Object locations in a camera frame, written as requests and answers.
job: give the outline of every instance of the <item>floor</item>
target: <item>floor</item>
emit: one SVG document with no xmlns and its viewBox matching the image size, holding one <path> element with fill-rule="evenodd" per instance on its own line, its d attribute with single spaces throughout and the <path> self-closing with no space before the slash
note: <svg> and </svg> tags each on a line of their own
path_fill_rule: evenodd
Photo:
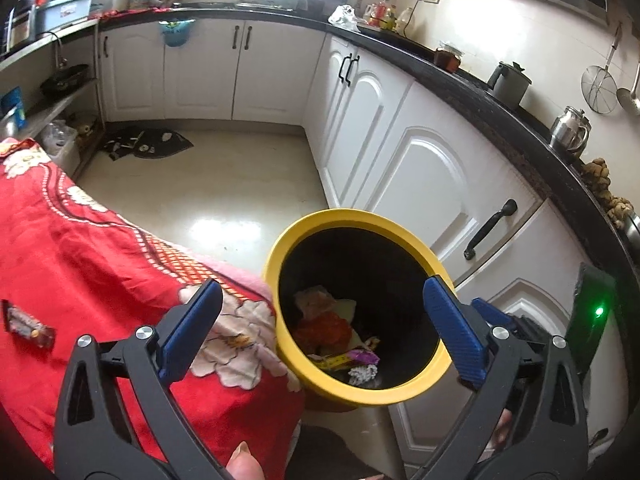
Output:
<svg viewBox="0 0 640 480">
<path fill-rule="evenodd" d="M 271 246 L 303 216 L 327 208 L 305 137 L 181 132 L 194 148 L 158 160 L 97 153 L 78 184 L 165 240 L 260 274 Z M 386 408 L 306 412 L 364 462 L 404 480 Z"/>
</svg>

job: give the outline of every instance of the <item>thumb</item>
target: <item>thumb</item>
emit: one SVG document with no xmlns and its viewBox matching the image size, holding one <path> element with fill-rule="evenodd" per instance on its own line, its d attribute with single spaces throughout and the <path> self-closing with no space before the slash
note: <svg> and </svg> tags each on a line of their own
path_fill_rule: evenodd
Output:
<svg viewBox="0 0 640 480">
<path fill-rule="evenodd" d="M 226 464 L 226 470 L 235 480 L 264 480 L 258 461 L 251 455 L 246 442 L 241 442 Z"/>
</svg>

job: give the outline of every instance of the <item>cabinet door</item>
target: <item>cabinet door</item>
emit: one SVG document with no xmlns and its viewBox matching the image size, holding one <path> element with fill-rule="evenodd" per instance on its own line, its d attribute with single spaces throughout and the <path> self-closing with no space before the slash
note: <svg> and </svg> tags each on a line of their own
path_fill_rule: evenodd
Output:
<svg viewBox="0 0 640 480">
<path fill-rule="evenodd" d="M 464 251 L 508 199 L 518 209 Z M 354 200 L 358 209 L 409 229 L 444 264 L 454 284 L 469 277 L 526 222 L 541 200 L 514 167 L 453 108 L 414 83 Z"/>
<path fill-rule="evenodd" d="M 166 47 L 167 119 L 231 119 L 243 32 L 244 22 L 197 20 L 187 43 Z"/>
<path fill-rule="evenodd" d="M 348 89 L 340 100 L 321 157 L 320 179 L 331 207 L 353 206 L 350 195 L 360 189 L 413 81 L 405 72 L 363 50 L 354 59 L 345 67 L 345 79 L 351 84 L 345 82 Z"/>
<path fill-rule="evenodd" d="M 164 119 L 164 41 L 158 24 L 116 28 L 101 40 L 106 119 Z"/>
<path fill-rule="evenodd" d="M 233 118 L 302 125 L 324 32 L 246 22 Z"/>
<path fill-rule="evenodd" d="M 344 77 L 349 65 L 349 56 L 353 57 L 355 53 L 356 48 L 342 38 L 327 35 L 324 40 L 302 121 L 318 168 L 322 161 L 322 153 L 326 149 L 335 113 L 348 88 L 340 77 Z"/>
<path fill-rule="evenodd" d="M 456 288 L 456 293 L 463 303 L 483 298 L 504 312 L 537 321 L 551 334 L 564 335 L 581 262 L 589 262 L 582 247 L 546 201 L 493 258 Z M 456 382 L 457 376 L 452 366 L 424 394 L 390 407 L 406 463 L 427 462 L 465 405 L 470 394 Z M 624 424 L 627 402 L 622 343 L 613 316 L 585 385 L 589 436 L 609 428 L 610 440 Z"/>
</svg>

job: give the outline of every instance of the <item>yellow trash can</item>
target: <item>yellow trash can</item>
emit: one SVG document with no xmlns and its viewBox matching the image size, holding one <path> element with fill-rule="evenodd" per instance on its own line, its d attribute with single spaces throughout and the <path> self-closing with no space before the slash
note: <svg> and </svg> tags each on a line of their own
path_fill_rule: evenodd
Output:
<svg viewBox="0 0 640 480">
<path fill-rule="evenodd" d="M 395 404 L 423 393 L 451 359 L 422 303 L 422 286 L 439 274 L 453 284 L 431 250 L 391 220 L 354 209 L 331 209 L 290 225 L 276 241 L 264 277 L 273 292 L 281 358 L 305 385 L 351 406 Z M 381 340 L 376 354 L 382 389 L 349 386 L 319 370 L 293 341 L 300 313 L 294 294 L 322 285 L 356 300 L 357 324 Z"/>
</svg>

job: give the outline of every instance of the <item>silver screw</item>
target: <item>silver screw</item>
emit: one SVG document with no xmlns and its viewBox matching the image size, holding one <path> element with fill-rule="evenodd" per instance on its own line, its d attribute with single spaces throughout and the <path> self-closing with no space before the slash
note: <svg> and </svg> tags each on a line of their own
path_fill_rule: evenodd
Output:
<svg viewBox="0 0 640 480">
<path fill-rule="evenodd" d="M 136 337 L 138 339 L 149 339 L 153 334 L 154 329 L 150 326 L 141 326 L 136 330 Z"/>
<path fill-rule="evenodd" d="M 554 338 L 551 341 L 554 343 L 554 346 L 556 346 L 558 348 L 565 348 L 566 347 L 566 341 L 564 340 L 564 337 L 560 337 L 559 335 L 555 335 Z"/>
<path fill-rule="evenodd" d="M 496 339 L 507 339 L 509 337 L 509 331 L 501 326 L 494 326 L 494 329 L 491 330 L 491 333 Z"/>
<path fill-rule="evenodd" d="M 85 346 L 89 346 L 91 341 L 92 339 L 90 335 L 82 335 L 78 338 L 78 346 L 80 348 L 84 348 Z"/>
</svg>

